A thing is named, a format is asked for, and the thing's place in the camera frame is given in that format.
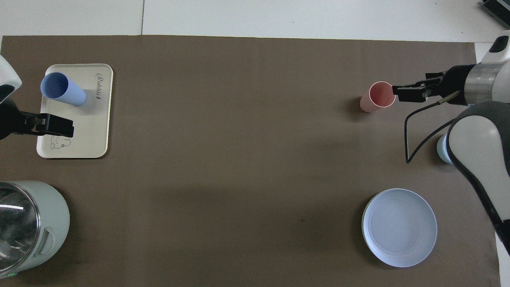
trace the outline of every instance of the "white tray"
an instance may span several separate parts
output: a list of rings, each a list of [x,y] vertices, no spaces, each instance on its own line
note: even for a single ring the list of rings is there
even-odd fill
[[[75,107],[42,97],[41,113],[73,121],[74,136],[37,137],[37,153],[44,158],[98,158],[108,149],[113,70],[106,64],[57,64],[46,70],[70,77],[87,94]]]

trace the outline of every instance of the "light blue cup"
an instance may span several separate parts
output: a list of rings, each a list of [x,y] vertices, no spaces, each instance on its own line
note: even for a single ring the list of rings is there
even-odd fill
[[[41,93],[48,99],[81,106],[87,94],[63,73],[50,73],[41,81]]]
[[[442,137],[438,140],[437,145],[437,151],[439,157],[445,162],[449,164],[453,164],[453,162],[450,159],[450,156],[448,155],[448,150],[446,149],[446,134],[444,134]]]

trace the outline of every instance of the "pink cup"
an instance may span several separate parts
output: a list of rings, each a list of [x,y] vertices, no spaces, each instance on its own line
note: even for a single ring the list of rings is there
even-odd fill
[[[375,112],[391,106],[395,102],[395,98],[391,84],[375,82],[361,97],[360,108],[366,112]]]

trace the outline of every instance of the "kettle handle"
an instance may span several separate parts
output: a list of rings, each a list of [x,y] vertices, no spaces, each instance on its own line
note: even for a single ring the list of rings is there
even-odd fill
[[[55,237],[53,236],[52,228],[45,227],[42,233],[41,245],[34,253],[34,256],[44,256],[48,255],[51,250],[53,250],[53,246],[55,245]]]

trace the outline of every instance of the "black cable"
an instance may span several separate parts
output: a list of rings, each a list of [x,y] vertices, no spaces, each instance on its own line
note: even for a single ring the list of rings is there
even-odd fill
[[[407,137],[405,139],[405,161],[406,163],[410,163],[411,160],[413,159],[413,157],[416,155],[416,153],[418,152],[418,150],[431,138],[433,137],[435,134],[437,134],[439,131],[441,131],[442,129],[448,127],[451,123],[453,123],[455,119],[451,119],[449,120],[447,123],[443,124],[442,126],[438,127],[436,130],[434,130],[433,132],[431,132],[423,141],[421,141],[421,143],[416,147],[416,149],[413,151],[413,153],[411,154],[411,156],[409,157],[409,159],[407,158]]]
[[[432,107],[435,107],[435,106],[439,106],[440,103],[439,102],[435,102],[433,104],[430,104],[426,107],[423,107],[423,108],[420,108],[420,109],[417,109],[416,111],[410,113],[406,118],[405,118],[405,121],[404,121],[404,148],[405,148],[405,162],[406,163],[410,163],[411,160],[413,159],[414,155],[418,152],[418,149],[421,147],[421,146],[418,146],[413,154],[411,155],[411,157],[409,158],[409,147],[407,146],[407,122],[409,121],[409,118],[412,117],[413,115],[421,112],[421,111],[424,111],[424,110],[427,110],[427,109],[430,109]]]

